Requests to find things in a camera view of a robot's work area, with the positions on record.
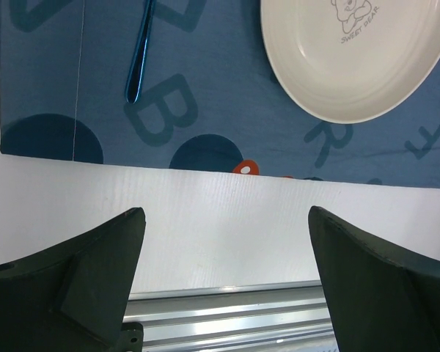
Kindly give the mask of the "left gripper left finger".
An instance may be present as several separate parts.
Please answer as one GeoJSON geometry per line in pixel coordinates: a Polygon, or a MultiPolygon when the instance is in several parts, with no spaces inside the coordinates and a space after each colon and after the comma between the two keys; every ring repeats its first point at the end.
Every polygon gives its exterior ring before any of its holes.
{"type": "Polygon", "coordinates": [[[0,265],[0,351],[113,351],[144,240],[131,208],[0,265]]]}

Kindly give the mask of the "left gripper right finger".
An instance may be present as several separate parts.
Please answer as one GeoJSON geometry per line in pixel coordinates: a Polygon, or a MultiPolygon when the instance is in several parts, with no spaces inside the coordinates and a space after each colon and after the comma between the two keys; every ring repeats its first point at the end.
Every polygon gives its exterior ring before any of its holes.
{"type": "Polygon", "coordinates": [[[340,351],[440,351],[440,260],[318,206],[308,225],[340,351]]]}

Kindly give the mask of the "cream round plate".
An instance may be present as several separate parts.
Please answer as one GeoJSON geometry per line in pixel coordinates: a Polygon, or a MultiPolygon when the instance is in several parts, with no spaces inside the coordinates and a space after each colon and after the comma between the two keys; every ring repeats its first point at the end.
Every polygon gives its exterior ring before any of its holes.
{"type": "Polygon", "coordinates": [[[321,120],[373,120],[440,59],[440,1],[262,1],[268,61],[287,95],[321,120]]]}

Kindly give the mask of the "blue letter placemat cloth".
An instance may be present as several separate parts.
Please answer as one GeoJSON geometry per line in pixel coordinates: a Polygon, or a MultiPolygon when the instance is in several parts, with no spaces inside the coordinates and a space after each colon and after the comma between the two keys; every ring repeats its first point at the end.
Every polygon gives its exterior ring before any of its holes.
{"type": "Polygon", "coordinates": [[[440,59],[366,122],[298,106],[268,61],[262,1],[156,1],[142,91],[125,86],[146,1],[0,1],[4,154],[440,188],[440,59]]]}

